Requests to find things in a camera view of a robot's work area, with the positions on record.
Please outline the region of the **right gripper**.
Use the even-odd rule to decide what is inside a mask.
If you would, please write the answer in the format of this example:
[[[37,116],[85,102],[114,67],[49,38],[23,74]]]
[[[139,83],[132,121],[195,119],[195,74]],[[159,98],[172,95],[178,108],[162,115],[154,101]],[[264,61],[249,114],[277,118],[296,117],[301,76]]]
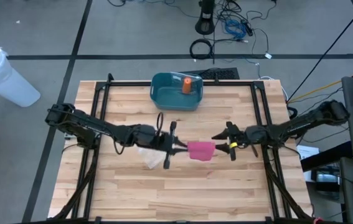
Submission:
[[[232,142],[236,142],[238,146],[247,146],[256,143],[256,138],[254,137],[255,131],[255,126],[249,126],[244,131],[241,131],[231,121],[227,121],[226,128],[221,133],[212,136],[211,139],[227,139],[232,134]],[[215,148],[227,153],[231,161],[236,160],[235,149],[228,144],[216,144]]]

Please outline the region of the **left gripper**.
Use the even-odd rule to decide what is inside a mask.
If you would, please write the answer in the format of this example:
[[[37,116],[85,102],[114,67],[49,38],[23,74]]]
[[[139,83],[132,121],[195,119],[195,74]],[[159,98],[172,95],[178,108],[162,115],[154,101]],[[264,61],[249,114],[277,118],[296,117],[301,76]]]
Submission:
[[[171,156],[175,156],[177,153],[180,152],[187,152],[187,149],[175,148],[170,150],[170,135],[172,139],[172,143],[177,146],[186,146],[179,138],[175,135],[177,127],[177,122],[172,121],[170,125],[170,134],[162,132],[160,135],[154,137],[153,141],[151,142],[151,148],[157,151],[166,152],[163,169],[169,169],[171,164]]]

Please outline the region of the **pink bandage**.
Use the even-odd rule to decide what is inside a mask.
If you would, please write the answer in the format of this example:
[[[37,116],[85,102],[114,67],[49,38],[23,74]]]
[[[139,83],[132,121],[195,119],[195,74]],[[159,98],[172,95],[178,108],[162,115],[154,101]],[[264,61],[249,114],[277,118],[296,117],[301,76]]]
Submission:
[[[192,141],[187,143],[189,157],[198,161],[210,161],[215,151],[214,142]]]

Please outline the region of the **orange bandage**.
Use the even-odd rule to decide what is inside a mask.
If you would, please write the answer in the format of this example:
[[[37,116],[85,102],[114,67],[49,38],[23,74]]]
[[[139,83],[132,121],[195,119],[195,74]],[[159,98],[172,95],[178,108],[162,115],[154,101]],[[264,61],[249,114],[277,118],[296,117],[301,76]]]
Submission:
[[[189,94],[191,92],[192,79],[190,77],[185,77],[182,84],[182,93]]]

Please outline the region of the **teal plastic bin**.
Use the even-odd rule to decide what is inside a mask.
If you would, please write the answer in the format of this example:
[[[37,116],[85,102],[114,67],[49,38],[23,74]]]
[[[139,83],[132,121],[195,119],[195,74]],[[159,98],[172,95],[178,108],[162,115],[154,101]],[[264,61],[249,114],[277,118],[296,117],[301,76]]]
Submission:
[[[171,86],[171,72],[157,73],[152,77],[150,98],[160,110],[195,111],[202,98],[204,81],[195,95],[185,95]]]

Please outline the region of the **black mesh panel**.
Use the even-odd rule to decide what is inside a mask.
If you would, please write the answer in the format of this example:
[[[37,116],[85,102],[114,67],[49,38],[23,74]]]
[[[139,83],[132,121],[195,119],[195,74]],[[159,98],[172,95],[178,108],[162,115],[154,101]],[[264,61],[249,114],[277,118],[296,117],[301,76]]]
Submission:
[[[182,72],[185,74],[194,74],[202,77],[203,80],[239,80],[237,68],[208,68],[206,70],[193,70]]]

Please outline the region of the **white paper sheet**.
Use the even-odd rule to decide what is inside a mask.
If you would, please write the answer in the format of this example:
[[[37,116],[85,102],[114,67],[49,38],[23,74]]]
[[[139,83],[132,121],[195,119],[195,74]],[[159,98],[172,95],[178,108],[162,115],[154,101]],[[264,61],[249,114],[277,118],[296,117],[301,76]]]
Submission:
[[[320,153],[317,147],[309,147],[309,146],[303,146],[303,145],[297,145],[297,151],[301,156],[301,160]],[[311,177],[311,174],[312,174],[311,171],[304,172],[304,178],[306,182],[314,182],[314,180]]]

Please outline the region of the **black power strip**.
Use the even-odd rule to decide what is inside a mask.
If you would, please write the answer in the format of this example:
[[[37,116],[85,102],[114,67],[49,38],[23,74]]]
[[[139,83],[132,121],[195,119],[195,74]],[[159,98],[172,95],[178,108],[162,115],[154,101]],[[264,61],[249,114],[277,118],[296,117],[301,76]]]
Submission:
[[[244,26],[245,28],[245,32],[249,35],[249,36],[252,36],[253,35],[253,30],[250,26],[250,23],[244,19],[241,20],[241,23],[242,25]]]

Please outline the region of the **black stand base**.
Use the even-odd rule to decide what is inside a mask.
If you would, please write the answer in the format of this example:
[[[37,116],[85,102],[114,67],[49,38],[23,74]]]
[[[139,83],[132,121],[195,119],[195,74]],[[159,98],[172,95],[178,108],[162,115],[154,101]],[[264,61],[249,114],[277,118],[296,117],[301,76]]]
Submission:
[[[200,16],[195,24],[195,31],[202,35],[212,34],[215,30],[213,22],[215,0],[200,0]]]

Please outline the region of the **thin black slanted rod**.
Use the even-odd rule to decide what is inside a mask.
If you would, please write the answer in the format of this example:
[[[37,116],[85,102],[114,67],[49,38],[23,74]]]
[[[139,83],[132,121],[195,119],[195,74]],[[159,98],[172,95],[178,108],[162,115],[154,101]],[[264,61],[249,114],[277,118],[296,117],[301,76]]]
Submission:
[[[321,55],[319,60],[315,63],[314,67],[310,70],[310,72],[305,76],[305,78],[302,80],[302,82],[298,85],[298,87],[294,90],[294,92],[291,94],[291,96],[286,100],[286,104],[291,103],[293,100],[293,96],[297,93],[297,91],[303,86],[305,81],[312,75],[312,73],[315,71],[317,66],[320,64],[320,62],[325,58],[325,56],[329,53],[329,51],[336,45],[336,43],[339,41],[339,39],[345,34],[347,29],[353,24],[353,18],[349,21],[349,23],[345,26],[345,28],[342,30],[342,32],[337,36],[337,38],[333,41],[333,43],[330,45],[330,47]]]

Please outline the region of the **black metal table frame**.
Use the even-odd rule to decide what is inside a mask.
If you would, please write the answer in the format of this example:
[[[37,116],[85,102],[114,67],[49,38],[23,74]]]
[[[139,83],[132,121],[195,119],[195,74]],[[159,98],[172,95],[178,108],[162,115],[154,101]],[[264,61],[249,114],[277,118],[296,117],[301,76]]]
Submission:
[[[81,81],[75,107],[90,113],[92,98],[99,90],[96,117],[101,116],[105,81]],[[114,124],[156,125],[160,112],[151,101],[149,81],[112,81],[106,101],[105,117]],[[238,81],[222,80],[204,82],[204,97],[196,111],[164,111],[163,130],[168,131],[171,121],[177,121],[176,135],[181,141],[211,141],[222,132],[225,122],[231,120],[240,128],[266,123],[271,116],[274,123],[288,120],[281,84],[278,80]],[[268,97],[268,115],[265,115],[261,89],[257,88],[258,110],[256,118],[251,86],[263,87]],[[210,162],[190,160],[187,153],[171,158],[169,170],[164,170],[163,160],[149,169],[146,155],[137,147],[125,148],[122,155],[114,151],[111,138],[103,136],[98,151],[97,172],[90,198],[90,223],[96,217],[101,222],[113,221],[174,221],[175,224],[204,224],[216,222],[265,222],[273,217],[268,182],[260,146],[255,146],[258,157],[249,148],[236,149],[237,160],[217,151]],[[68,148],[62,155],[55,190],[48,217],[56,216],[71,198],[77,187],[83,149]],[[312,213],[308,189],[299,157],[293,151],[279,151],[285,186],[297,204]]]

